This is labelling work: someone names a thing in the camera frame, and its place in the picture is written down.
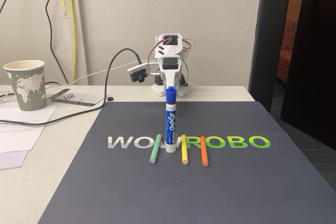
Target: orange chalk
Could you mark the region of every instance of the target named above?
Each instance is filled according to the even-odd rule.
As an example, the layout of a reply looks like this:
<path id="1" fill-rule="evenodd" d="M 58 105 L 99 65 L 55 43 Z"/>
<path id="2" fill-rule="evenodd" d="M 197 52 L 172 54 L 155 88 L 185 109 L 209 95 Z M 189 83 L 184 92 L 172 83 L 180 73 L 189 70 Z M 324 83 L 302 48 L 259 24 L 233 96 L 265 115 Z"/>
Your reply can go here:
<path id="1" fill-rule="evenodd" d="M 201 144 L 201 158 L 202 158 L 202 165 L 203 166 L 208 166 L 209 165 L 209 161 L 208 161 L 208 154 L 206 152 L 206 144 L 205 144 L 205 137 L 204 136 L 200 136 L 200 144 Z"/>

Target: white wall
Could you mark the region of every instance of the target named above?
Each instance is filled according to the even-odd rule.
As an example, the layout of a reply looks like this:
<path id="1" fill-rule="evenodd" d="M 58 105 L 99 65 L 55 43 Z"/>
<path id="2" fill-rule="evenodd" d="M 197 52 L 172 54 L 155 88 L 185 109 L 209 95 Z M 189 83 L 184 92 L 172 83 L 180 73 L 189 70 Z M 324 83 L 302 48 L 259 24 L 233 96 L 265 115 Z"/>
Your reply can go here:
<path id="1" fill-rule="evenodd" d="M 45 12 L 47 0 L 7 0 L 0 14 L 0 84 L 10 85 L 3 65 L 36 59 L 46 63 L 46 81 L 64 82 L 50 52 L 50 29 Z M 71 30 L 64 18 L 61 0 L 50 0 L 53 48 L 68 76 L 72 75 Z"/>
<path id="2" fill-rule="evenodd" d="M 62 77 L 49 52 L 46 0 L 8 0 L 0 14 L 0 66 L 35 57 L 47 64 L 47 81 Z M 195 85 L 248 86 L 259 0 L 81 0 L 89 72 L 107 68 L 111 57 L 129 47 L 145 59 L 155 35 L 181 33 L 196 42 L 187 59 Z M 54 49 L 71 77 L 69 29 L 60 0 L 50 2 Z M 120 55 L 114 66 L 135 61 Z M 7 84 L 0 70 L 0 84 Z M 104 74 L 91 84 L 103 85 Z M 148 79 L 144 84 L 152 84 Z M 131 84 L 126 69 L 110 74 L 109 84 Z"/>

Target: chalk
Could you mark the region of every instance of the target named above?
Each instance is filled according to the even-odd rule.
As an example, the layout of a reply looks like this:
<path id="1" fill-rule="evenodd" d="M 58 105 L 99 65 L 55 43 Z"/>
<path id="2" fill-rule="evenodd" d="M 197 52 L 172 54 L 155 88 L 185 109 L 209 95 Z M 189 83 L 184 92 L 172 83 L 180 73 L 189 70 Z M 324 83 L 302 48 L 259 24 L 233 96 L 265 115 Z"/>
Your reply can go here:
<path id="1" fill-rule="evenodd" d="M 188 163 L 188 148 L 187 148 L 187 138 L 185 135 L 181 136 L 181 154 L 182 154 L 182 163 Z"/>
<path id="2" fill-rule="evenodd" d="M 152 164 L 156 162 L 156 157 L 158 156 L 157 154 L 160 149 L 161 138 L 162 138 L 161 134 L 156 135 L 156 139 L 155 139 L 153 149 L 152 149 L 152 154 L 151 154 L 151 157 L 149 158 L 149 162 L 151 162 Z"/>
<path id="3" fill-rule="evenodd" d="M 205 144 L 205 137 L 201 136 L 200 138 L 200 144 L 201 144 L 201 158 L 202 158 L 202 165 L 203 166 L 208 166 L 209 161 L 208 161 L 208 154 L 206 152 L 206 144 Z"/>

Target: marker label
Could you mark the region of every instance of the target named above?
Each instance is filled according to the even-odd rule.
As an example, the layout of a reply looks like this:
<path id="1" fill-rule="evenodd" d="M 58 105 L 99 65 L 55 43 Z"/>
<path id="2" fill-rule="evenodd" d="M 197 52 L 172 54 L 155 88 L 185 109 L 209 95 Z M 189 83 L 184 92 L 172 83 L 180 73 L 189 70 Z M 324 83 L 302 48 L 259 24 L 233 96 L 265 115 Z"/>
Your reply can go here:
<path id="1" fill-rule="evenodd" d="M 166 110 L 166 143 L 175 143 L 175 123 L 176 123 L 176 111 Z"/>

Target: door frame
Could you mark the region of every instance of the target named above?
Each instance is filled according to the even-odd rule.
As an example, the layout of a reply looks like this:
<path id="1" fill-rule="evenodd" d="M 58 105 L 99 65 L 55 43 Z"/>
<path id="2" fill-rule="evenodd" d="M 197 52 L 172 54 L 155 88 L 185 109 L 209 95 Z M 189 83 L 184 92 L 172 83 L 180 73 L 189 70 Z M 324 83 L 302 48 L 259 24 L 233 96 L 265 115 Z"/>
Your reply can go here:
<path id="1" fill-rule="evenodd" d="M 248 91 L 270 112 L 288 0 L 260 0 Z"/>

